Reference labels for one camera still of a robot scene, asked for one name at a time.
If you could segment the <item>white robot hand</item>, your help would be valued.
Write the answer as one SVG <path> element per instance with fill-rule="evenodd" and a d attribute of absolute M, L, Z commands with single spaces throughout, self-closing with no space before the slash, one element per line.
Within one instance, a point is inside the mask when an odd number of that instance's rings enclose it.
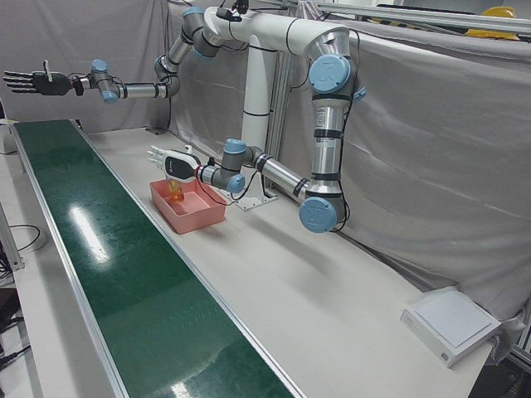
<path fill-rule="evenodd" d="M 200 159 L 192 153 L 190 145 L 185 146 L 184 152 L 151 145 L 148 156 L 149 161 L 161 169 L 167 179 L 178 182 L 192 182 L 202 166 Z"/>

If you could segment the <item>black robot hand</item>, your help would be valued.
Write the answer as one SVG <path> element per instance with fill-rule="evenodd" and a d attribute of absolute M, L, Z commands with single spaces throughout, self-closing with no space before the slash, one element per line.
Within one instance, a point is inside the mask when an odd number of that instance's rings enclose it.
<path fill-rule="evenodd" d="M 2 79 L 18 94 L 65 95 L 73 89 L 66 75 L 51 71 L 48 60 L 42 62 L 42 67 L 43 70 L 31 73 L 5 70 Z"/>

